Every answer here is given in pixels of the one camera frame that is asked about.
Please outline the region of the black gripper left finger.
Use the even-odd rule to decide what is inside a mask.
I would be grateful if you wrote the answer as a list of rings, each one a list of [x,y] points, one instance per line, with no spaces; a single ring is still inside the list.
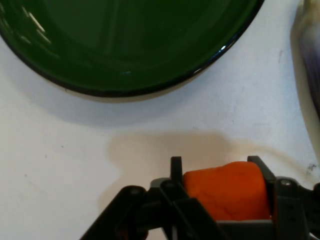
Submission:
[[[170,176],[146,190],[122,188],[82,236],[83,240],[145,240],[161,228],[168,240],[224,240],[225,232],[183,186],[182,158],[170,159]]]

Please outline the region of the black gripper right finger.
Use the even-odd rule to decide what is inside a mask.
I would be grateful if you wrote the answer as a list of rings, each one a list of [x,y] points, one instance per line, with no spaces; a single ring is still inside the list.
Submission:
[[[262,240],[318,240],[320,238],[320,184],[307,189],[295,179],[278,176],[259,156],[248,156],[262,172],[271,219],[250,221],[250,234]]]

